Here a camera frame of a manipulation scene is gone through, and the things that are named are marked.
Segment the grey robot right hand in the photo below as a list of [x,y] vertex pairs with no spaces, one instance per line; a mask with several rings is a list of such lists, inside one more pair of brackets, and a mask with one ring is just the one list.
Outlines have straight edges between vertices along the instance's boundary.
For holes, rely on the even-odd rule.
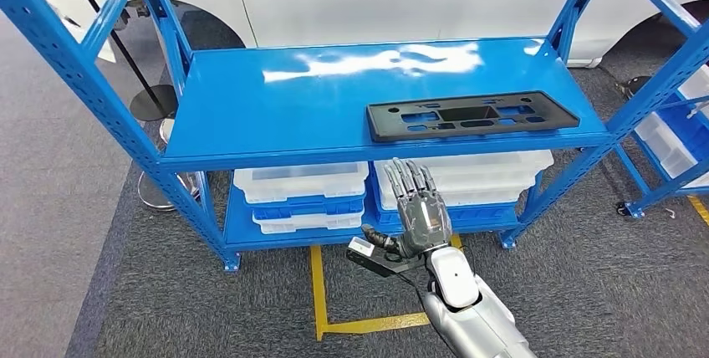
[[415,258],[448,245],[451,219],[429,169],[395,157],[385,164],[385,174],[396,198],[403,233],[392,237],[364,224],[361,228],[365,239],[402,258]]

